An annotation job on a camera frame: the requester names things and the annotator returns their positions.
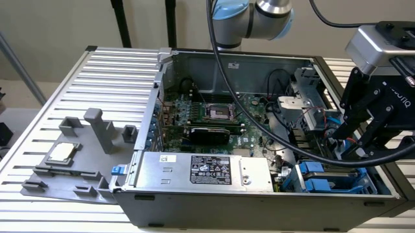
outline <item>motherboard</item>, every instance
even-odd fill
[[[193,94],[167,95],[165,110],[165,151],[237,154],[262,157],[266,142],[262,131],[226,98],[222,102],[193,101]],[[266,102],[241,97],[255,118],[269,125]]]

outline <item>power supply label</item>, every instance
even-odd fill
[[[190,181],[198,184],[233,184],[230,157],[193,156]]]

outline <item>gray 3d-printed holder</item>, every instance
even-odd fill
[[[115,128],[102,115],[101,109],[87,110],[85,118],[91,126],[82,125],[75,117],[63,120],[63,134],[23,183],[23,195],[117,204],[109,187],[111,171],[131,162],[138,130],[135,126]],[[67,158],[55,161],[51,154],[62,143],[74,144],[73,151],[66,151]]]

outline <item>barcode sticker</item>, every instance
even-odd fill
[[[175,163],[177,155],[175,154],[163,154],[161,155],[161,163]]]
[[[239,64],[238,63],[229,63],[229,68],[230,69],[239,69]]]

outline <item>black pole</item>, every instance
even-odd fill
[[[177,38],[177,0],[165,0],[166,3],[166,19],[167,19],[167,36],[169,46],[178,47]]]
[[[115,17],[119,29],[119,35],[122,37],[123,47],[131,48],[131,40],[127,26],[127,19],[125,14],[123,0],[111,0],[111,5],[115,10]]]

